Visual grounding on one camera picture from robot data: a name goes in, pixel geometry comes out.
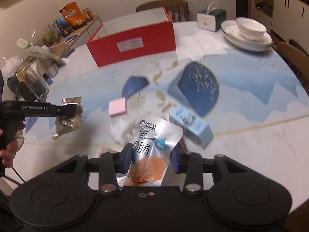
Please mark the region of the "person left hand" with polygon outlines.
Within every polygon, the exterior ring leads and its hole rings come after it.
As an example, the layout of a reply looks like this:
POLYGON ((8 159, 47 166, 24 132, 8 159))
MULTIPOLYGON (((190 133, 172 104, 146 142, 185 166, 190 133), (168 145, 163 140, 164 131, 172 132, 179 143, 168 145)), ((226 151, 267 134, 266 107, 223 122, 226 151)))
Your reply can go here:
POLYGON ((9 142, 5 149, 1 150, 1 160, 5 168, 11 168, 13 166, 13 160, 16 156, 16 153, 24 144, 25 139, 24 136, 22 136, 24 128, 25 124, 22 124, 19 127, 19 131, 17 132, 15 139, 9 142))

